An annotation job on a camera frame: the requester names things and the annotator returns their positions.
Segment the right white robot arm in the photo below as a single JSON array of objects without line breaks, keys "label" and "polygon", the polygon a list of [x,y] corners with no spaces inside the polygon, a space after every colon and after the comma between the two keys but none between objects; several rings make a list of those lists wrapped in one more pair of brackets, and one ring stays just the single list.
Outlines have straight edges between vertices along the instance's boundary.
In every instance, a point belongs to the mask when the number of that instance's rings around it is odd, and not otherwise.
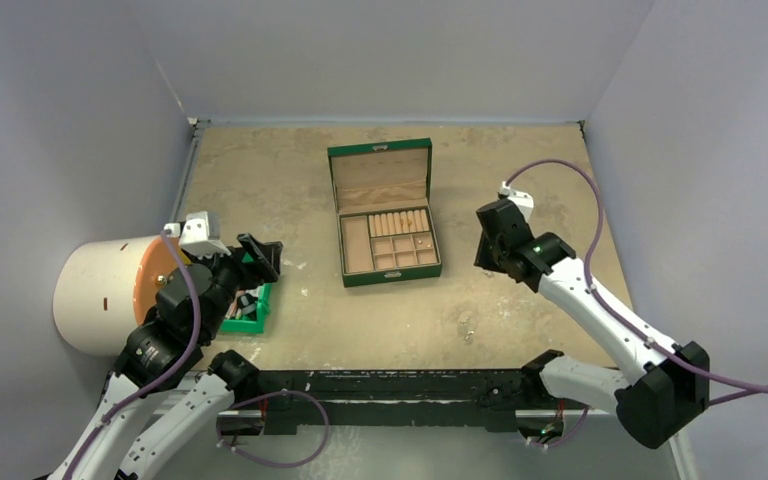
[{"label": "right white robot arm", "polygon": [[565,398],[615,414],[640,445],[657,449],[710,404],[710,356],[658,332],[597,280],[559,236],[532,233],[521,205],[500,198],[480,207],[476,266],[527,285],[569,315],[614,361],[612,369],[549,353],[521,381],[524,399],[544,407]]}]

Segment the green jewelry box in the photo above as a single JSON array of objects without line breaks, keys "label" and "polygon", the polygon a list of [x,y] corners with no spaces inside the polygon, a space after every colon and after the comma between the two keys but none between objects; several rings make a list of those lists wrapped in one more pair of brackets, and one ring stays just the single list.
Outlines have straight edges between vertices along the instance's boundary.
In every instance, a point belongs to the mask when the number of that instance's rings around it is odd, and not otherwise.
[{"label": "green jewelry box", "polygon": [[429,138],[327,149],[346,288],[439,277]]}]

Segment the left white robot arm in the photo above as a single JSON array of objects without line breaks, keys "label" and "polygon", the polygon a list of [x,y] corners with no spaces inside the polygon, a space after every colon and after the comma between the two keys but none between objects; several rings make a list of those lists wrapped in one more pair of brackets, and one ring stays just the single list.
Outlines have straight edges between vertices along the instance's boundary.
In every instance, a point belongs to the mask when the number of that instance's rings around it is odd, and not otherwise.
[{"label": "left white robot arm", "polygon": [[216,338],[237,294],[278,280],[281,242],[241,234],[228,247],[170,224],[156,236],[92,242],[67,260],[53,298],[55,325],[79,351],[111,356],[89,424],[54,470],[57,479],[145,479],[221,404],[257,399],[254,366],[224,354],[161,419],[152,415]]}]

